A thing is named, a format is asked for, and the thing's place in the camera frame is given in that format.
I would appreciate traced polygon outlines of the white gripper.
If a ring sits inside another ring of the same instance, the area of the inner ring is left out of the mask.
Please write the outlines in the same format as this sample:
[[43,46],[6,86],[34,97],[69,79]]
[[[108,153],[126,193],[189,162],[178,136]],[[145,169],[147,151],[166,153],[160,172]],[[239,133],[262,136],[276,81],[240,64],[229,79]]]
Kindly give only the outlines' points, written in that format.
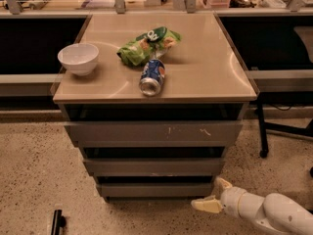
[[217,200],[214,195],[211,195],[202,199],[193,200],[191,202],[192,207],[198,211],[211,213],[220,213],[223,208],[223,211],[228,215],[240,217],[240,199],[243,194],[246,193],[246,190],[239,187],[233,187],[231,182],[220,176],[215,178],[215,186],[220,191],[223,191],[220,201]]

